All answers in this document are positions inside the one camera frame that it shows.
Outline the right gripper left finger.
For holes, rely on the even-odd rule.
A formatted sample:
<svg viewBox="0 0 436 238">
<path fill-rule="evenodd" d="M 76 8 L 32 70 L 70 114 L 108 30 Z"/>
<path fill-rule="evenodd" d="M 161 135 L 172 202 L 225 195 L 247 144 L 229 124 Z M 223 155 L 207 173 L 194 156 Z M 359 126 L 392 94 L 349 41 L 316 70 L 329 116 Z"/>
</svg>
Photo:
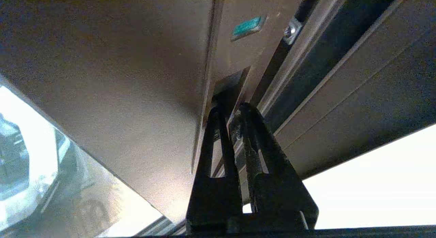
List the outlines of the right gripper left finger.
<svg viewBox="0 0 436 238">
<path fill-rule="evenodd" d="M 215 132 L 219 132 L 225 176 L 211 177 Z M 242 214 L 235 151 L 222 110 L 209 112 L 201 153 L 186 213 L 188 232 L 227 232 L 229 220 Z"/>
</svg>

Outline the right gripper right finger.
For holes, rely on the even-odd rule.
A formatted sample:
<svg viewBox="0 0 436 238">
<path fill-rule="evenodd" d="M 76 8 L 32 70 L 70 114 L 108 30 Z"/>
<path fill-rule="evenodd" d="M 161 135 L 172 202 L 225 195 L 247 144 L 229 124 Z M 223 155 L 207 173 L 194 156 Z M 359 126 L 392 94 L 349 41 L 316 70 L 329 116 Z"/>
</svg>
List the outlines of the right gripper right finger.
<svg viewBox="0 0 436 238">
<path fill-rule="evenodd" d="M 251 214 L 228 219 L 229 232 L 313 230 L 319 208 L 259 110 L 240 105 Z"/>
</svg>

